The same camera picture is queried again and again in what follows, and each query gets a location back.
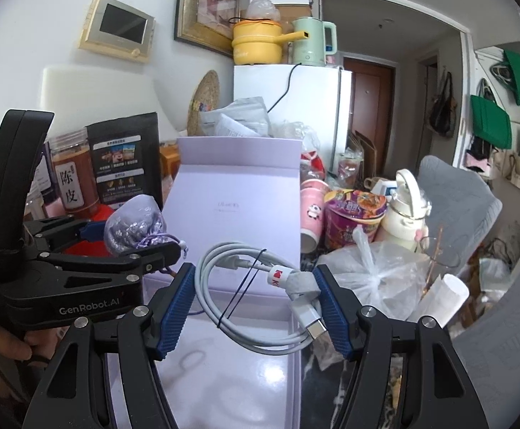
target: black handbag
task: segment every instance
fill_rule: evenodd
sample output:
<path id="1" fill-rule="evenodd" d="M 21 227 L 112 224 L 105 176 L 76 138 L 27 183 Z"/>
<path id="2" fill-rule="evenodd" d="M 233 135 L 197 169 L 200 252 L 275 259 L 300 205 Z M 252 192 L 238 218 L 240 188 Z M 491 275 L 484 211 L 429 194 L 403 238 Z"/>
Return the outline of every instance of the black handbag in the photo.
<path id="1" fill-rule="evenodd" d="M 432 107 L 427 126 L 441 137 L 450 138 L 456 123 L 456 102 L 452 96 L 452 74 L 446 73 L 445 84 Z"/>

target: kettle handle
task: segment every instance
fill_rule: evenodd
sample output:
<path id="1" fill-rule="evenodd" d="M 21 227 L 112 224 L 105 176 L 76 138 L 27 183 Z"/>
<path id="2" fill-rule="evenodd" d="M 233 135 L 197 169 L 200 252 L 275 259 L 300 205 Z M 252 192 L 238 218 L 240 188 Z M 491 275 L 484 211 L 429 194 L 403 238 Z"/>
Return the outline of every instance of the kettle handle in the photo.
<path id="1" fill-rule="evenodd" d="M 416 215 L 421 211 L 421 190 L 419 189 L 419 184 L 416 183 L 415 177 L 408 169 L 399 169 L 396 174 L 396 181 L 397 185 L 404 183 L 407 186 L 411 196 L 411 217 L 416 218 Z"/>
<path id="2" fill-rule="evenodd" d="M 325 39 L 326 39 L 326 29 L 329 29 L 330 30 L 330 33 L 331 33 L 331 51 L 327 51 L 326 50 L 326 56 L 331 56 L 331 55 L 335 55 L 337 53 L 337 27 L 335 24 L 331 23 L 331 22 L 326 22 L 324 21 L 323 22 L 323 45 L 324 45 L 324 48 L 326 43 L 325 43 Z"/>

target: gold picture frame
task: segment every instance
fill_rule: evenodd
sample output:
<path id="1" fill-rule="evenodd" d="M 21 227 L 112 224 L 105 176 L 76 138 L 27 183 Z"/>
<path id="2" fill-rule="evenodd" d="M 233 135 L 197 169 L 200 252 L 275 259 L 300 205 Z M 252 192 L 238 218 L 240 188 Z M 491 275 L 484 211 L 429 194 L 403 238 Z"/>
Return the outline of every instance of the gold picture frame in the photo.
<path id="1" fill-rule="evenodd" d="M 232 24 L 240 0 L 178 0 L 175 40 L 232 56 Z"/>

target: metal screw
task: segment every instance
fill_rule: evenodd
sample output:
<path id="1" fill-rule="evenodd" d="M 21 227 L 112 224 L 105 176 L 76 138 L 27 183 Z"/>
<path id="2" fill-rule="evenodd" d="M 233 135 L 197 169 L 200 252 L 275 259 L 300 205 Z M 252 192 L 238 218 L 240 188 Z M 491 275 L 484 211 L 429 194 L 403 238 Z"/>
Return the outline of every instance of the metal screw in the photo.
<path id="1" fill-rule="evenodd" d="M 146 316 L 148 312 L 149 309 L 145 305 L 137 306 L 135 309 L 133 309 L 133 314 L 136 317 Z"/>
<path id="2" fill-rule="evenodd" d="M 425 316 L 421 319 L 421 322 L 423 323 L 423 326 L 428 327 L 429 329 L 432 329 L 436 326 L 435 318 L 432 318 L 430 316 Z"/>
<path id="3" fill-rule="evenodd" d="M 85 327 L 87 325 L 87 323 L 89 322 L 89 320 L 85 317 L 85 316 L 81 316 L 81 317 L 78 317 L 74 322 L 73 322 L 73 325 L 77 328 L 77 329 L 81 329 L 83 327 Z"/>
<path id="4" fill-rule="evenodd" d="M 377 314 L 377 310 L 372 306 L 364 306 L 361 308 L 361 314 L 365 317 L 373 317 Z"/>

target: panda print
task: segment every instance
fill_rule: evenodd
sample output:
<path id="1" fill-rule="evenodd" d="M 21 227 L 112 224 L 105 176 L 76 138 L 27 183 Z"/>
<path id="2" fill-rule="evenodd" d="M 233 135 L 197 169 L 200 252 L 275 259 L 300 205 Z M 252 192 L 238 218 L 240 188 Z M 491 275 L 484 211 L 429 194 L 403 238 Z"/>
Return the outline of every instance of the panda print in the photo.
<path id="1" fill-rule="evenodd" d="M 319 215 L 322 213 L 322 209 L 317 204 L 312 204 L 307 209 L 307 215 L 308 217 L 319 220 Z"/>

